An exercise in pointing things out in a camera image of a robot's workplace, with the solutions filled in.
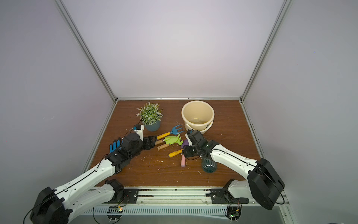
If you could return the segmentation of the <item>yellow shovel yellow handle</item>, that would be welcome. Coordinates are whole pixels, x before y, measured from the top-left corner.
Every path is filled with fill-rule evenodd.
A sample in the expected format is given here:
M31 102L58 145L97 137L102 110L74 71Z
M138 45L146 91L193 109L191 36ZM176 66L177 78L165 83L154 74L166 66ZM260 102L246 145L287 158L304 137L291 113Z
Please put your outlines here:
M170 158L172 158L172 157L174 157L174 156L176 156L176 155L181 154L182 152L183 152L182 149L181 149L181 150L177 150L177 151L174 151L174 152L170 153L168 156L169 156Z

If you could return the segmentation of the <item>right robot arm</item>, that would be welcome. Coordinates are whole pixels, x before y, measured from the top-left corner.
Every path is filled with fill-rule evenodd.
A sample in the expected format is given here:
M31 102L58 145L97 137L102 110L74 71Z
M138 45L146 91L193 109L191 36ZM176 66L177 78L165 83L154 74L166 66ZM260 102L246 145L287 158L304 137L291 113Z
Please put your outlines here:
M285 184L268 160L241 156L214 140L207 141L200 131L190 129L186 138L189 142L183 149L186 158L201 157L230 168L248 181L251 195L259 205L272 210L277 204Z

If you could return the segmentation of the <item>green trowel wooden handle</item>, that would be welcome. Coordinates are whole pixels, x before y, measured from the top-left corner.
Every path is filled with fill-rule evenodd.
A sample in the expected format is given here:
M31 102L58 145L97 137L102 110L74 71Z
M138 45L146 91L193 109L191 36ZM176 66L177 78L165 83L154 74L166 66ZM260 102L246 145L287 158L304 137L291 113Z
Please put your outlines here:
M164 139L156 141L155 145L159 145L161 143L171 145L171 144L174 144L178 139L179 139L179 137L177 137L177 136L167 136Z

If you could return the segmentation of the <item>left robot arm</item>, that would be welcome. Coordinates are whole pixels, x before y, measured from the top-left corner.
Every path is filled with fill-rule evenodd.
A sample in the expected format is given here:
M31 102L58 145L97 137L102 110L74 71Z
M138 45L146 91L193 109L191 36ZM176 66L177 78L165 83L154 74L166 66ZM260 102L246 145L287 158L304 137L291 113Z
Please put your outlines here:
M154 148L156 141L156 136L129 134L92 169L55 189L43 189L28 213L30 221L34 224L68 224L90 208L124 199L123 185L108 178L119 173L143 150Z

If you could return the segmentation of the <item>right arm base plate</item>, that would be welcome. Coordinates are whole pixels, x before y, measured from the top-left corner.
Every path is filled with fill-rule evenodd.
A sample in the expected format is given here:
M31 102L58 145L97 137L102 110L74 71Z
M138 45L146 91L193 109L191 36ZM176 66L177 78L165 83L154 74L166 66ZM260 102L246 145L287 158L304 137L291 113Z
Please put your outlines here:
M213 204L249 204L248 198L234 198L227 190L224 189L210 189L210 192L206 194L206 197L210 198Z

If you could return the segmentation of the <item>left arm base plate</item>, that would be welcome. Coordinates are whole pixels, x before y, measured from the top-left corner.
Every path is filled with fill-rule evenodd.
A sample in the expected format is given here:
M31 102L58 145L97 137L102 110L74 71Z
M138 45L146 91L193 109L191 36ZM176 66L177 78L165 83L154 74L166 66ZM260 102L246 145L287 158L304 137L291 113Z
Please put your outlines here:
M139 195L139 189L124 189L121 193L115 193L112 200L105 203L135 204Z

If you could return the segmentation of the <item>blue rake yellow handle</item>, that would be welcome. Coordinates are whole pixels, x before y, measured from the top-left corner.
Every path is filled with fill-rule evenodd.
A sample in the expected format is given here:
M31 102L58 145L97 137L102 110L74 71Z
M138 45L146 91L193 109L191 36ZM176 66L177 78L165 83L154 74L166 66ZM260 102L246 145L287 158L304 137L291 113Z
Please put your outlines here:
M169 136L170 134L178 135L182 132L184 132L183 127L181 125L177 125L177 126L173 127L171 131L157 136L157 140L163 139L163 138Z

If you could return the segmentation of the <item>purple shovel pink handle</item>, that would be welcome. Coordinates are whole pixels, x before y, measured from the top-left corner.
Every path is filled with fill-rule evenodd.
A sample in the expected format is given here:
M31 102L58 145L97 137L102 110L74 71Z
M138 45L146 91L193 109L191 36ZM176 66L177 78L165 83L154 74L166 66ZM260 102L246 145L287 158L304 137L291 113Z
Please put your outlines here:
M188 140L184 140L183 144L181 145L181 149L184 150L184 147L185 147L185 146L188 146L188 145L189 145ZM185 158L185 156L184 156L183 151L182 151L181 154L182 154L182 158L181 158L181 164L180 164L180 166L181 166L182 168L184 168L184 167L186 166L186 158Z

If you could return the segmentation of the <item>green rake wooden handle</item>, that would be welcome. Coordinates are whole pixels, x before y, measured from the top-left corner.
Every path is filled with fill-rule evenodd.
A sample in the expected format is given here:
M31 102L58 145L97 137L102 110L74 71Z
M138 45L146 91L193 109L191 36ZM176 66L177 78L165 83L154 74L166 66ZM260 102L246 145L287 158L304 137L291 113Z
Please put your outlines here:
M167 136L165 137L163 140L159 140L156 142L156 145L160 144L157 149L158 150L161 150L161 149L164 149L170 145L173 145L173 144L178 144L178 145L182 145L184 143L184 141L181 139L181 136L180 134L174 136L174 135L170 135L170 136Z

